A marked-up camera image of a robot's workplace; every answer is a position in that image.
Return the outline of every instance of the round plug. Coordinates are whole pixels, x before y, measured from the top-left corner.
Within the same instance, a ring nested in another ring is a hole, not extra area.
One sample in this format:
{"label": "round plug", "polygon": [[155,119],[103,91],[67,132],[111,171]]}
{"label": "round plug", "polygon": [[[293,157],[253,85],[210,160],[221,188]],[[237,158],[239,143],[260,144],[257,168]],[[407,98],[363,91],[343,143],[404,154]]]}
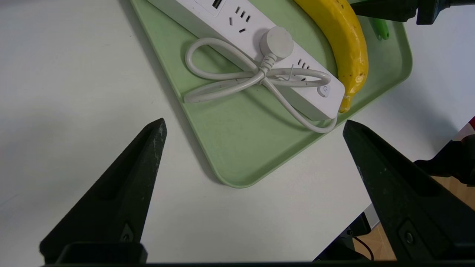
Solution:
{"label": "round plug", "polygon": [[294,40],[283,27],[273,27],[267,31],[260,41],[261,52],[264,56],[273,54],[277,61],[290,56],[294,50]]}

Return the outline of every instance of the white power strip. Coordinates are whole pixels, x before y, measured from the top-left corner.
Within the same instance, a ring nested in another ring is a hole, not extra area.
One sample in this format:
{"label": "white power strip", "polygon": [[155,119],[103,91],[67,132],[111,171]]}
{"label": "white power strip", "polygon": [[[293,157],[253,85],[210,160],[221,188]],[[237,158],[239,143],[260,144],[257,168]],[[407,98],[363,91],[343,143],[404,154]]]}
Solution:
{"label": "white power strip", "polygon": [[[212,37],[234,45],[255,62],[263,55],[259,42],[276,25],[248,0],[148,0],[199,38]],[[249,70],[226,50],[214,47],[243,70]],[[331,75],[320,63],[294,42],[292,54],[275,63],[274,68],[309,68]],[[333,119],[345,93],[343,84],[333,75],[326,86],[277,87],[286,100],[313,121]],[[292,75],[291,80],[307,77]]]}

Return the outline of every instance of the yellow banana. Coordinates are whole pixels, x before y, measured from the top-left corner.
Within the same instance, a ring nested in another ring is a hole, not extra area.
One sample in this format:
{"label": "yellow banana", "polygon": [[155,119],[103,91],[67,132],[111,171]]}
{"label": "yellow banana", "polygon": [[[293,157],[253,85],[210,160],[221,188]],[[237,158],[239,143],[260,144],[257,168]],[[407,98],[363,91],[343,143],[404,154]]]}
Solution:
{"label": "yellow banana", "polygon": [[338,79],[345,86],[340,112],[347,112],[368,76],[368,50],[360,22],[347,0],[295,2],[317,23],[332,46]]}

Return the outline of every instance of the green tray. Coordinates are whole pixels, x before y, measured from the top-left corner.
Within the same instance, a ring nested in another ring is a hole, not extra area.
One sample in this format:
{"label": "green tray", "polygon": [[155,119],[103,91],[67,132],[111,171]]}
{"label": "green tray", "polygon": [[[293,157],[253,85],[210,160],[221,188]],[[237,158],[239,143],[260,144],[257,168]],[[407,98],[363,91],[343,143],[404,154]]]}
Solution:
{"label": "green tray", "polygon": [[[185,93],[210,83],[194,76],[184,63],[186,50],[197,38],[147,0],[131,2],[214,173],[224,184],[249,187],[323,136],[303,128],[262,86],[215,101],[185,104]],[[327,39],[297,4],[292,0],[251,2],[275,24],[285,27],[300,46],[336,76]],[[388,21],[391,37],[379,41],[368,18],[359,19],[368,45],[370,71],[351,110],[339,116],[338,124],[405,80],[412,68],[402,23]],[[193,61],[207,71],[239,71],[211,48],[197,51]]]}

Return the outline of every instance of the white cable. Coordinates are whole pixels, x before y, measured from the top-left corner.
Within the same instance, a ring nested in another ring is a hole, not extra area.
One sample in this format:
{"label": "white cable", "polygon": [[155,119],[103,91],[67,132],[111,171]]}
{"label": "white cable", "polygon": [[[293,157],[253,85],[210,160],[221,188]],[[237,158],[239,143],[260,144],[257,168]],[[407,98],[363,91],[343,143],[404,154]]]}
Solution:
{"label": "white cable", "polygon": [[[240,59],[247,67],[252,69],[253,71],[243,71],[243,72],[235,72],[235,73],[210,73],[206,71],[202,71],[198,69],[192,61],[192,56],[193,53],[196,51],[197,48],[205,45],[213,45],[215,47],[221,47],[234,56],[236,56],[238,59]],[[267,46],[271,46],[271,48],[266,47],[266,50],[274,49],[276,50],[275,47],[272,46],[272,44],[267,44]],[[280,54],[282,53],[282,48],[278,47],[277,48],[277,53],[278,56],[281,56]],[[274,55],[273,53],[266,53],[264,60],[261,63],[261,66],[257,66],[254,62],[252,62],[246,55],[244,55],[241,51],[239,51],[237,48],[232,46],[231,44],[224,42],[219,39],[215,38],[201,38],[195,41],[190,48],[188,49],[185,57],[185,62],[186,65],[188,66],[188,69],[197,76],[200,76],[202,78],[206,79],[211,79],[211,80],[219,80],[219,82],[215,82],[209,85],[202,86],[200,88],[197,88],[189,93],[187,93],[184,97],[185,103],[197,103],[197,102],[204,102],[204,101],[209,101],[213,99],[218,99],[221,97],[225,97],[234,93],[237,93],[239,91],[242,91],[246,88],[251,87],[252,85],[258,84],[259,82],[262,83],[265,87],[269,89],[271,93],[274,94],[274,96],[279,100],[279,102],[285,107],[285,109],[292,114],[292,116],[300,122],[303,126],[305,126],[307,129],[317,132],[317,133],[328,133],[331,131],[335,125],[336,125],[336,120],[337,117],[332,119],[330,124],[326,127],[317,127],[315,125],[312,125],[310,122],[308,122],[305,118],[303,118],[284,98],[284,96],[277,90],[275,86],[287,86],[287,87],[318,87],[318,86],[324,86],[327,85],[330,80],[331,76],[321,72],[321,71],[316,71],[316,70],[311,70],[311,69],[302,69],[302,68],[278,68],[278,69],[272,69],[272,66],[274,65],[276,59],[278,56]],[[268,78],[268,76],[277,76],[277,75],[304,75],[304,76],[311,76],[318,78],[319,80],[315,81],[286,81],[286,80],[281,80],[277,78]]]}

